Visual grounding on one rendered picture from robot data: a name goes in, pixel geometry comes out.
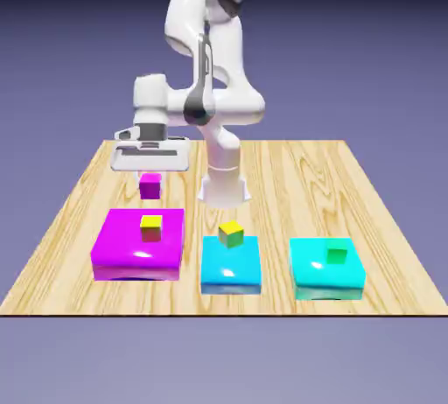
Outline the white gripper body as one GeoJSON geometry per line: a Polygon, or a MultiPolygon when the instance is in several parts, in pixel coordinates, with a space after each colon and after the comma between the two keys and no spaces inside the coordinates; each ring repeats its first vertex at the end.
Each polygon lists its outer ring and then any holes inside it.
{"type": "Polygon", "coordinates": [[[110,166],[113,171],[187,171],[190,140],[117,141],[110,166]]]}

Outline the small magenta cube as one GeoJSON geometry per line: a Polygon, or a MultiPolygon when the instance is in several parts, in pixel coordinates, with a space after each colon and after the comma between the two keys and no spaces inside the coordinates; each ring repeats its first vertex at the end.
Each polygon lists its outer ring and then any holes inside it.
{"type": "Polygon", "coordinates": [[[146,172],[139,179],[141,199],[160,199],[162,175],[157,172],[146,172]]]}

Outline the small yellow cube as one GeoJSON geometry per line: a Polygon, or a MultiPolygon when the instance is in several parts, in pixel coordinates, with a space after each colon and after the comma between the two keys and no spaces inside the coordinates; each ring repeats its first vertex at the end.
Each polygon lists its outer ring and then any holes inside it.
{"type": "Polygon", "coordinates": [[[163,216],[143,215],[140,220],[140,230],[143,242],[157,242],[162,238],[163,216]]]}
{"type": "Polygon", "coordinates": [[[244,229],[235,220],[221,223],[219,225],[219,241],[226,248],[238,247],[244,240],[244,229]]]}

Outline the small green cube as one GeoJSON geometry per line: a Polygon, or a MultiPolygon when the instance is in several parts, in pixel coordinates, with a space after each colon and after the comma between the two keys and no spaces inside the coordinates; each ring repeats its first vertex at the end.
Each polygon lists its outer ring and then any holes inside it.
{"type": "Polygon", "coordinates": [[[325,242],[326,263],[344,264],[348,253],[345,238],[328,238],[325,242]]]}

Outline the large magenta box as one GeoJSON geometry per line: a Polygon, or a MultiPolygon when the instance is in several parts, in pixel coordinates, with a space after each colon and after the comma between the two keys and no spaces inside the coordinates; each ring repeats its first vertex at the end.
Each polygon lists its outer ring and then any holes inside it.
{"type": "Polygon", "coordinates": [[[111,209],[90,253],[94,279],[177,281],[184,236],[183,209],[111,209]],[[162,217],[160,240],[143,239],[144,215],[162,217]]]}

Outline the large blue box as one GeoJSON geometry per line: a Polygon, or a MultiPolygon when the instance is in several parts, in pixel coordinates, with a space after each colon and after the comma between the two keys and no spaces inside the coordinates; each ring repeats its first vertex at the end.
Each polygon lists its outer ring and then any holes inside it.
{"type": "Polygon", "coordinates": [[[203,295],[258,295],[262,269],[258,238],[245,236],[240,246],[226,248],[217,236],[203,238],[200,291],[203,295]]]}

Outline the large cyan box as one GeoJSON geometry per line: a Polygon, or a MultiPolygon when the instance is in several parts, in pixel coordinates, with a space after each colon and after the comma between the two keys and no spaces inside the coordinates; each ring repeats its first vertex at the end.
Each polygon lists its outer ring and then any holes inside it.
{"type": "Polygon", "coordinates": [[[344,264],[326,263],[326,238],[291,238],[290,271],[297,300],[360,300],[366,271],[351,239],[344,264]]]}

